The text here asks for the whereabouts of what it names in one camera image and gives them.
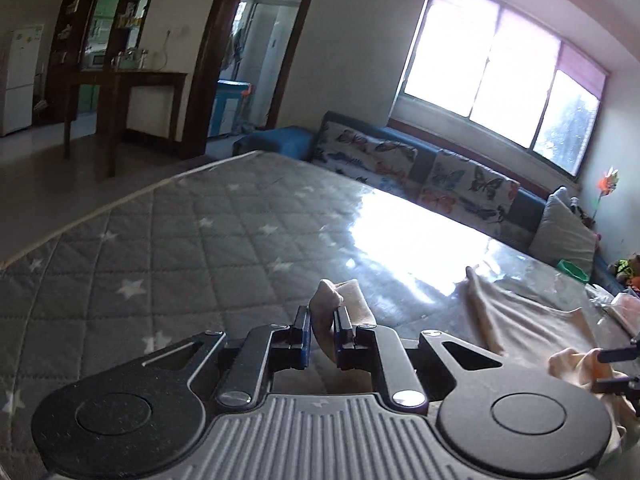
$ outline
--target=cable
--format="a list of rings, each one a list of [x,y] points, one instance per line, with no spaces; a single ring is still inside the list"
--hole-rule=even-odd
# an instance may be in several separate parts
[[[168,30],[168,31],[166,32],[166,37],[164,38],[164,43],[162,44],[162,50],[161,50],[161,52],[164,54],[164,65],[162,65],[162,66],[158,69],[160,72],[162,72],[162,70],[164,70],[164,67],[166,67],[166,66],[167,66],[167,63],[169,63],[169,55],[167,54],[167,51],[166,51],[166,44],[167,44],[167,42],[169,41],[169,36],[170,36],[170,35],[171,35],[171,31],[170,31],[170,30]]]

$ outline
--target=white refrigerator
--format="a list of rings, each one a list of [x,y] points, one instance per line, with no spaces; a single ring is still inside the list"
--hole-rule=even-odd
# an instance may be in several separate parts
[[[42,25],[11,33],[0,53],[0,136],[31,126]]]

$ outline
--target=mattress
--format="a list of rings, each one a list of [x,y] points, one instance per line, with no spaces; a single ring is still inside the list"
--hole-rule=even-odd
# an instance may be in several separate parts
[[[273,153],[160,182],[0,271],[0,464],[12,480],[44,473],[30,420],[49,392],[207,329],[239,338],[289,323],[322,278],[357,278],[378,322],[402,337],[437,328],[479,344],[460,292],[466,265],[493,280],[557,279],[479,232]],[[584,292],[560,280],[575,308]],[[361,388],[317,348],[312,363],[274,387]]]

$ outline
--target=towel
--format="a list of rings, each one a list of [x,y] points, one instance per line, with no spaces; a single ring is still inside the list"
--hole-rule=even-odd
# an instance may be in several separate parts
[[[547,371],[585,390],[596,379],[622,377],[598,362],[595,338],[581,309],[564,312],[482,280],[470,267],[467,297],[489,350],[523,366]],[[612,431],[603,462],[640,437],[636,412],[624,397],[596,395],[609,412]]]
[[[311,328],[318,345],[333,362],[335,362],[334,311],[341,305],[346,307],[352,325],[376,324],[376,318],[362,295],[358,280],[337,285],[329,280],[320,281],[318,290],[309,302]]]

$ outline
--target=sofa backrest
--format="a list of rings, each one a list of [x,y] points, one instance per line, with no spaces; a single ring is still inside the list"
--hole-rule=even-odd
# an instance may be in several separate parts
[[[413,169],[409,173],[409,179],[419,184],[423,184],[424,181],[427,180],[427,177],[431,173],[431,167],[433,166],[436,154],[441,150],[441,148],[430,142],[417,139],[416,137],[409,136],[392,128],[380,128],[336,112],[327,112],[324,115],[321,128],[324,128],[327,122],[343,124],[348,128],[352,128],[371,137],[404,142],[416,148],[418,150],[418,157],[416,158]],[[534,234],[540,225],[545,204],[546,201],[542,200],[539,196],[526,189],[520,188],[506,219]]]

